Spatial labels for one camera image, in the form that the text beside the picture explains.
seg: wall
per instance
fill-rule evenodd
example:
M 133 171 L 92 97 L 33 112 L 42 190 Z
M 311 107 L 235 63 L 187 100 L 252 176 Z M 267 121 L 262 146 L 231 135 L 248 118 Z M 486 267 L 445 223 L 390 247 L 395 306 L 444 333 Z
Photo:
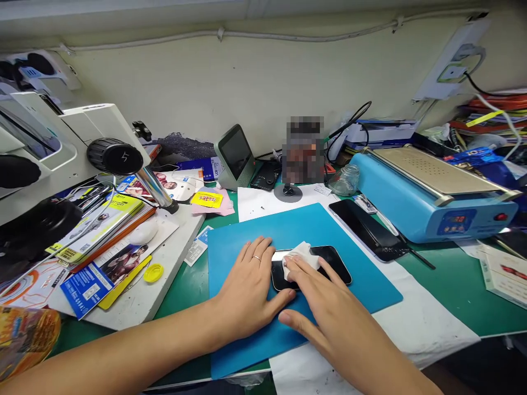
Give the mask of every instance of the wall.
M 491 12 L 481 41 L 487 61 L 474 74 L 486 89 L 527 86 L 522 51 L 525 13 Z M 233 21 L 227 29 L 332 35 L 385 23 L 395 11 Z M 130 122 L 142 120 L 155 137 L 182 133 L 214 142 L 240 123 L 255 154 L 278 147 L 291 115 L 324 116 L 327 132 L 367 100 L 370 117 L 412 116 L 411 98 L 463 18 L 409 22 L 334 43 L 247 38 L 192 38 L 152 46 L 64 55 L 83 83 L 87 101 L 116 103 Z M 160 36 L 198 26 L 64 37 L 70 45 Z M 424 125 L 447 121 L 466 98 L 440 103 Z

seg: yellow plastic card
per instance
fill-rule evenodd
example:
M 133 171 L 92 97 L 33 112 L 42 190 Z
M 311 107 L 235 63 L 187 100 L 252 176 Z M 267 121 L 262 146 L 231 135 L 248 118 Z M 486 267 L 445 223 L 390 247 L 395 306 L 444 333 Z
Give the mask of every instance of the yellow plastic card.
M 479 123 L 482 123 L 484 121 L 487 121 L 489 120 L 490 118 L 494 118 L 495 116 L 499 115 L 499 114 L 502 114 L 504 113 L 505 111 L 495 111 L 495 112 L 491 112 L 490 114 L 486 114 L 484 116 L 480 116 L 479 118 L 476 118 L 475 120 L 473 121 L 470 121 L 470 122 L 467 122 L 467 126 L 470 127 L 470 126 L 474 126 L 474 125 L 477 125 Z
M 103 310 L 108 310 L 112 304 L 117 300 L 119 295 L 122 294 L 122 292 L 125 290 L 126 287 L 132 282 L 132 280 L 135 278 L 136 275 L 139 274 L 139 272 L 147 265 L 148 262 L 152 260 L 152 255 L 149 255 L 145 258 L 143 262 L 141 262 L 137 267 L 132 270 L 126 278 L 121 281 L 119 284 L 117 284 L 117 287 L 113 288 L 108 294 L 102 299 L 99 304 L 97 305 Z
M 223 200 L 222 194 L 213 194 L 208 192 L 196 192 L 190 203 L 197 204 L 199 206 L 220 208 L 221 201 Z

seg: blue separator machine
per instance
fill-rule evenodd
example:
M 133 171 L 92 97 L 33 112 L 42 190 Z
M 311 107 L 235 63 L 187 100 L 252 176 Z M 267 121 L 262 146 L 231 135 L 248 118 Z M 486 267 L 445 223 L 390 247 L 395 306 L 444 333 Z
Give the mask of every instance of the blue separator machine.
M 509 225 L 518 210 L 509 190 L 411 145 L 371 150 L 351 163 L 359 190 L 414 243 L 482 239 Z

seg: yellow bottle cap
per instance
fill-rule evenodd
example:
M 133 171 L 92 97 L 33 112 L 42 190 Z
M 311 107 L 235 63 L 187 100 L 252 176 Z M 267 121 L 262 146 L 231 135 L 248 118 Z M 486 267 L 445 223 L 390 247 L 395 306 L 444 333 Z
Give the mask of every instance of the yellow bottle cap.
M 147 283 L 155 283 L 163 275 L 164 268 L 158 263 L 150 265 L 143 274 L 143 279 Z

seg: phone screen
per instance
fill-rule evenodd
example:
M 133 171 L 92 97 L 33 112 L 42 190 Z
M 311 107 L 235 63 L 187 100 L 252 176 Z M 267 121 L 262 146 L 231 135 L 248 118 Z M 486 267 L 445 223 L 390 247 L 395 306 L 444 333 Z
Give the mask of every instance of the phone screen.
M 333 270 L 340 276 L 344 284 L 351 284 L 351 275 L 347 270 L 346 265 L 340 258 L 335 247 L 332 246 L 321 246 L 321 247 L 311 247 L 311 253 L 313 255 L 319 255 L 329 263 Z M 274 289 L 281 291 L 286 288 L 292 288 L 294 290 L 299 290 L 297 283 L 290 283 L 284 279 L 284 268 L 282 266 L 282 258 L 287 255 L 291 250 L 280 250 L 276 251 L 272 257 L 272 266 L 271 266 L 271 277 L 273 280 Z M 329 279 L 326 271 L 320 267 L 318 269 L 319 273 Z

